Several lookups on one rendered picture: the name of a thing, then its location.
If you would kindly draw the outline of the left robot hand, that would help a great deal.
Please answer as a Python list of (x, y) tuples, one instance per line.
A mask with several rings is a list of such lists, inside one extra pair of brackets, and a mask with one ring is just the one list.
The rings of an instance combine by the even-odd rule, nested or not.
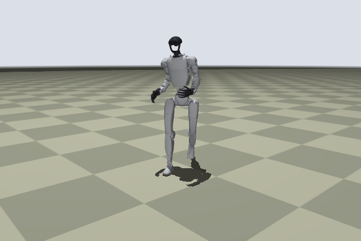
[(178, 92), (178, 93), (181, 93), (181, 94), (178, 94), (178, 95), (181, 95), (183, 97), (180, 97), (180, 98), (185, 98), (185, 97), (188, 97), (189, 95), (193, 95), (193, 91), (195, 90), (194, 88), (191, 88), (189, 89), (188, 87), (184, 86), (186, 88), (186, 90), (182, 90), (182, 89), (179, 89), (181, 91), (185, 91), (185, 92)]

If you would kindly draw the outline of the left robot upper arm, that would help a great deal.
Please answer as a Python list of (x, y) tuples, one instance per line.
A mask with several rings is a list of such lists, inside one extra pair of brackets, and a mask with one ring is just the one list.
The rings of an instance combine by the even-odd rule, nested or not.
[(199, 69), (197, 65), (197, 59), (194, 56), (187, 56), (187, 63), (191, 66), (191, 70), (193, 73), (192, 81), (197, 81), (199, 76)]

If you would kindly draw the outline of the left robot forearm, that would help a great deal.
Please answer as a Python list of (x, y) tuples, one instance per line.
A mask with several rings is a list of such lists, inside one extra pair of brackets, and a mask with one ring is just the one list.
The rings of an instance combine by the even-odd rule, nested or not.
[(195, 89), (195, 90), (193, 91), (193, 94), (196, 93), (197, 88), (199, 87), (199, 84), (200, 84), (200, 76), (198, 76), (197, 81), (193, 81), (193, 83), (192, 83), (191, 88), (194, 88), (194, 89)]

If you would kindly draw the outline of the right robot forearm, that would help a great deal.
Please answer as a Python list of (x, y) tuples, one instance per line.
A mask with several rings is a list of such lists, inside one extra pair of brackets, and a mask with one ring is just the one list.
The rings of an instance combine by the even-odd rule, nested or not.
[(164, 83), (160, 87), (160, 89), (161, 89), (160, 94), (164, 93), (169, 85), (170, 85), (169, 81), (167, 81), (165, 78)]

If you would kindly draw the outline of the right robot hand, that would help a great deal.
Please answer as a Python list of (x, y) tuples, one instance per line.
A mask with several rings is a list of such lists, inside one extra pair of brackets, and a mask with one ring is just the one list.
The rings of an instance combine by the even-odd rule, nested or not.
[(151, 94), (151, 100), (152, 100), (152, 102), (154, 103), (154, 99), (158, 96), (158, 95), (160, 95), (160, 88), (158, 88), (157, 90), (155, 90), (155, 91), (153, 91), (153, 93)]

